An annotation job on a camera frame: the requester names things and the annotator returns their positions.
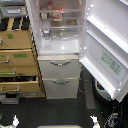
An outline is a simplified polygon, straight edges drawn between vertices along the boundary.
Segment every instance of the open refrigerator door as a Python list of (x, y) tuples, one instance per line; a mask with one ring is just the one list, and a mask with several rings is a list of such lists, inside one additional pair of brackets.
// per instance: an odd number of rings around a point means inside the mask
[(87, 0), (80, 62), (119, 102), (128, 92), (128, 7), (118, 0)]

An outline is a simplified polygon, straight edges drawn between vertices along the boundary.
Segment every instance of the crisper drawer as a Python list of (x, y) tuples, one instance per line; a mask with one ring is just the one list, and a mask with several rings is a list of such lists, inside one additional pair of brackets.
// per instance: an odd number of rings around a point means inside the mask
[(27, 15), (25, 6), (5, 6), (0, 9), (4, 17), (24, 17)]
[(31, 49), (0, 50), (0, 67), (35, 65)]
[(78, 56), (39, 56), (42, 78), (79, 78), (81, 64)]
[(38, 77), (12, 77), (12, 78), (0, 78), (0, 93), (27, 93), (27, 92), (39, 92), (40, 87), (38, 83)]
[(0, 49), (31, 48), (28, 31), (0, 32)]
[(38, 75), (36, 65), (19, 67), (0, 67), (0, 77), (35, 76)]
[(79, 79), (44, 80), (47, 99), (77, 98)]

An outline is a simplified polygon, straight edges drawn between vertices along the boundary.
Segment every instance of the floor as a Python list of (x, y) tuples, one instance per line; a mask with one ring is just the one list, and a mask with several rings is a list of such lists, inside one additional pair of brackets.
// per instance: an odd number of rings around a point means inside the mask
[[(80, 88), (84, 90), (84, 80)], [(3, 105), (0, 103), (2, 119), (0, 124), (12, 124), (13, 115), (19, 119), (18, 128), (37, 128), (48, 125), (79, 125), (82, 128), (93, 128), (90, 116), (98, 117), (101, 128), (106, 121), (102, 116), (100, 104), (95, 100), (95, 109), (87, 105), (85, 93), (78, 91), (77, 99), (47, 100), (46, 98), (21, 98), (18, 105)]]

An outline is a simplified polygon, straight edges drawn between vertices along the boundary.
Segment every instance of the refrigerator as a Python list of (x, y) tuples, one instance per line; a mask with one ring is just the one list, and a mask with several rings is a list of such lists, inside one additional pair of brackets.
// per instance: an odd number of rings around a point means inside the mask
[(121, 102), (128, 92), (128, 1), (26, 0), (26, 5), (48, 99), (76, 97), (82, 64)]

